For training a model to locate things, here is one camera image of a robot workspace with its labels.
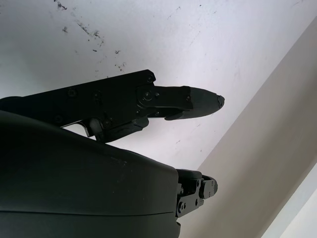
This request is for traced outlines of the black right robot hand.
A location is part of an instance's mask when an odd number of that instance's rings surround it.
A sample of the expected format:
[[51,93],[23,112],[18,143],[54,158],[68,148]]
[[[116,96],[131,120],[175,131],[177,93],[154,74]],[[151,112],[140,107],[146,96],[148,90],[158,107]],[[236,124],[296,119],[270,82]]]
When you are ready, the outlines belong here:
[[3,238],[177,238],[215,179],[110,143],[150,118],[192,119],[225,99],[155,86],[149,70],[0,101]]

